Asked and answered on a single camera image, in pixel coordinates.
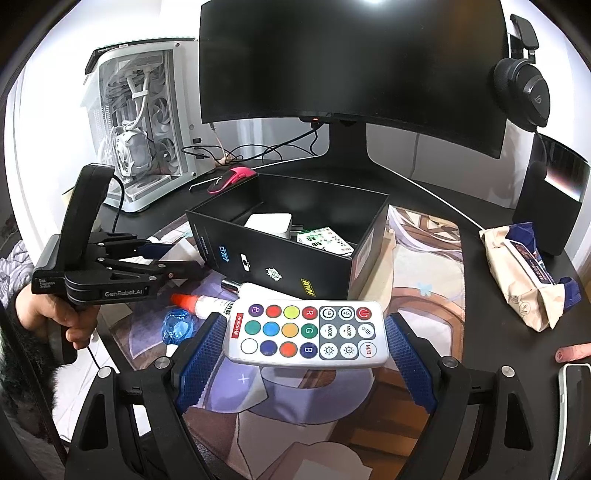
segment gaming headset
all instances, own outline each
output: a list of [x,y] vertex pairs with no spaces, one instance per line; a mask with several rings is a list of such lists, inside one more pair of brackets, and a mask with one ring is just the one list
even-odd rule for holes
[[[519,38],[511,36],[511,57],[496,64],[495,90],[507,118],[528,132],[535,132],[548,124],[550,116],[548,84],[535,67],[535,51],[540,44],[528,20],[517,15],[510,18]],[[526,59],[524,48],[528,51]]]

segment white button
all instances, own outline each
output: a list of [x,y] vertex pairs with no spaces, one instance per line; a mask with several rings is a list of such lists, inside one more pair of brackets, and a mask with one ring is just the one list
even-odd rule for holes
[[357,356],[357,346],[354,343],[343,343],[340,346],[340,354],[346,359],[355,358]]
[[359,353],[363,355],[365,358],[372,358],[378,349],[372,342],[365,342],[359,345]]
[[339,333],[343,338],[353,338],[355,336],[355,327],[350,323],[344,323],[340,326]]
[[320,311],[320,316],[324,320],[332,320],[336,316],[336,311],[333,307],[324,307]]
[[374,336],[374,333],[375,333],[374,326],[371,323],[366,323],[364,325],[361,325],[357,329],[357,333],[362,338],[371,338]]
[[351,307],[343,307],[339,310],[339,317],[343,320],[350,320],[355,316],[355,311]]
[[322,338],[335,338],[336,327],[330,323],[327,323],[320,328],[320,334],[322,335]]
[[331,358],[336,357],[337,353],[339,353],[339,349],[334,343],[325,343],[320,347],[320,354],[323,358],[330,360]]
[[240,349],[247,355],[256,352],[258,343],[254,338],[247,338],[240,344]]

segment metal screw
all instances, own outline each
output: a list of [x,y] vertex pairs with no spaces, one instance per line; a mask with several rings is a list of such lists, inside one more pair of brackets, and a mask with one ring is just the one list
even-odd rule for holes
[[505,365],[503,368],[501,368],[501,373],[508,378],[515,376],[515,370],[509,367],[509,365]]
[[167,368],[169,365],[170,365],[170,358],[168,358],[167,356],[161,356],[161,357],[157,358],[156,360],[154,360],[154,366],[158,370],[162,370],[164,368]]
[[100,378],[107,378],[110,374],[111,374],[111,367],[103,367],[97,373],[97,375]]
[[441,362],[448,368],[456,368],[458,366],[458,361],[452,356],[444,356]]

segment orange cap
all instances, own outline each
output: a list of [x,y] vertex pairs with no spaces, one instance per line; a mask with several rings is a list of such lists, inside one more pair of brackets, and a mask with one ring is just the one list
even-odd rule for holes
[[183,295],[181,293],[173,293],[170,296],[170,301],[176,306],[187,310],[189,313],[195,315],[195,304],[201,295]]

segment yellow button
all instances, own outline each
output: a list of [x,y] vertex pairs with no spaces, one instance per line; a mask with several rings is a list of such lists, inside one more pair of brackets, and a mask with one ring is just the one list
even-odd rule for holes
[[286,319],[296,319],[300,316],[300,309],[298,307],[294,307],[293,305],[291,307],[286,307],[285,310],[283,310],[283,315]]
[[281,333],[284,337],[293,338],[297,335],[300,329],[297,327],[295,323],[286,323],[283,328],[281,329]]

